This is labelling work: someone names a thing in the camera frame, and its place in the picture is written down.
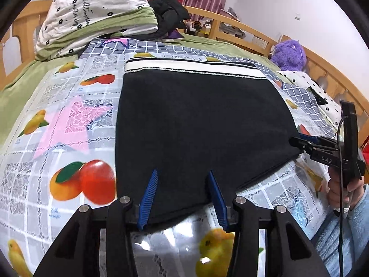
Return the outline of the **person right hand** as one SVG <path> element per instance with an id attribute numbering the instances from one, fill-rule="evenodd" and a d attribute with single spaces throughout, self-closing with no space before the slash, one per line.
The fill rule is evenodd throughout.
<path id="1" fill-rule="evenodd" d="M 340 171 L 337 168 L 329 167 L 328 174 L 330 180 L 328 182 L 329 192 L 327 197 L 330 206 L 339 208 L 340 197 L 342 197 L 342 202 L 349 203 L 350 209 L 353 210 L 365 193 L 364 179 L 352 179 L 345 189 L 340 186 Z"/>

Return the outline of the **light blue sleeve forearm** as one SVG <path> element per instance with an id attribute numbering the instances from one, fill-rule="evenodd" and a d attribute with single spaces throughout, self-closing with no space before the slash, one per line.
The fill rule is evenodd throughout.
<path id="1" fill-rule="evenodd" d="M 368 243 L 368 184 L 364 194 L 343 221 L 343 275 L 349 274 Z M 312 238 L 312 243 L 326 266 L 330 276 L 339 276 L 340 219 L 329 214 Z"/>

